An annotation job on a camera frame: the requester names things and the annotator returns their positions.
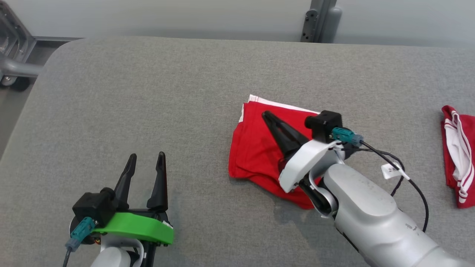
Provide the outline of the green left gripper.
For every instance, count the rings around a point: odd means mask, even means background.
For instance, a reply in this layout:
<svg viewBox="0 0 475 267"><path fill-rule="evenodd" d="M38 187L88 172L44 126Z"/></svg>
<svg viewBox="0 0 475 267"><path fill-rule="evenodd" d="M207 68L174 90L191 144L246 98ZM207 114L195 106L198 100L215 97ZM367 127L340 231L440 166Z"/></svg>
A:
<svg viewBox="0 0 475 267"><path fill-rule="evenodd" d="M137 155L131 154L115 186L114 204L117 211L129 209L128 195L130 183L135 173ZM129 212L117 212L104 227L95 227L95 234L113 234L123 238L137 239L155 244L171 245L174 242L174 228L167 214L168 189L166 155L160 152L156 163L156 178L147 208Z"/></svg>

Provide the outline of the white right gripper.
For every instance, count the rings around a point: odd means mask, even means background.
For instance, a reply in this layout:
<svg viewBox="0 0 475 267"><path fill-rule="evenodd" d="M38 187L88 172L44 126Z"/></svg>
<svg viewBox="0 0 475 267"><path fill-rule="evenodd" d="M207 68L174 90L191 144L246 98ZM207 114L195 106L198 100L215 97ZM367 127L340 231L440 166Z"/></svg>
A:
<svg viewBox="0 0 475 267"><path fill-rule="evenodd" d="M285 193L294 190L304 176L314 171L324 173L333 164L345 159L343 145L339 141L324 143L309 140L302 133L278 118L270 111L262 113L263 121L283 154L281 162L287 162L279 176L280 187Z"/></svg>

